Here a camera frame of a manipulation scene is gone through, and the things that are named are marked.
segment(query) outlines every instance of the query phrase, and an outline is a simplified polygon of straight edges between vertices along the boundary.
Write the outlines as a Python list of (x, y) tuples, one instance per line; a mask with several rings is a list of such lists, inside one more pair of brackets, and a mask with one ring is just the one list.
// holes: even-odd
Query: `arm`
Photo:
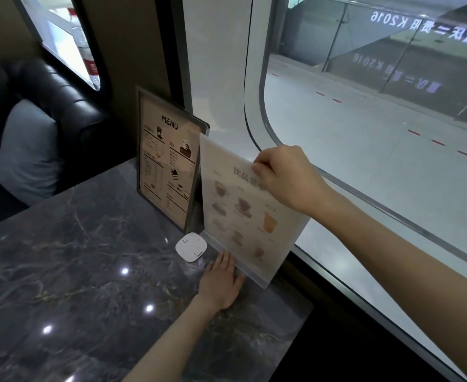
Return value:
[(228, 251), (220, 253), (214, 265), (205, 269), (198, 295), (182, 315), (136, 364), (123, 382), (179, 381), (192, 349), (219, 311), (232, 305), (245, 275), (234, 279), (235, 258)]
[(262, 151), (253, 163), (281, 203), (325, 226), (467, 375), (467, 279), (334, 191), (298, 146)]

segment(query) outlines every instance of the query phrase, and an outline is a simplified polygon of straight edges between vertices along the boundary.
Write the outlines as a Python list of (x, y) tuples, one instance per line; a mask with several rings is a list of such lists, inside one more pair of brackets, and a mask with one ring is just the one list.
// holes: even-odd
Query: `red label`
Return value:
[(91, 76), (99, 76), (99, 72), (97, 71), (97, 66), (95, 65), (94, 60), (86, 60), (83, 59), (84, 66), (87, 68), (88, 74)]

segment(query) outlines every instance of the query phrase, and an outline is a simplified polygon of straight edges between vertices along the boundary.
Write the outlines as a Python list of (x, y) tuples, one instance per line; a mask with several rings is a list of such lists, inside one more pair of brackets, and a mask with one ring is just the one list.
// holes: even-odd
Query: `black leather sofa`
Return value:
[[(13, 106), (29, 99), (56, 120), (64, 167), (57, 193), (135, 154), (123, 126), (39, 58), (0, 64), (0, 145)], [(27, 208), (0, 185), (0, 221)]]

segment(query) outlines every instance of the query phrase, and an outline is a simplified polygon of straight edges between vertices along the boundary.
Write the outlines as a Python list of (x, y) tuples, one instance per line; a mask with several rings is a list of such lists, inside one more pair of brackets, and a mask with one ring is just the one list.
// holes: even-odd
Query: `train window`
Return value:
[(93, 89), (101, 83), (88, 39), (71, 0), (21, 0), (42, 45)]
[(275, 2), (274, 141), (467, 261), (467, 0)]

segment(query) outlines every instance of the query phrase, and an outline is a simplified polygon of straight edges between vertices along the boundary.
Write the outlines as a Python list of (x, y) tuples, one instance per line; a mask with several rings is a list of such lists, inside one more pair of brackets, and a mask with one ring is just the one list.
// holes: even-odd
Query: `hand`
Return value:
[(234, 270), (235, 257), (227, 250), (217, 256), (213, 265), (210, 263), (205, 268), (197, 297), (210, 307), (214, 314), (230, 307), (241, 290), (246, 275), (241, 273), (235, 279)]
[(314, 216), (337, 193), (324, 181), (299, 146), (265, 149), (251, 165), (275, 199), (298, 212)]

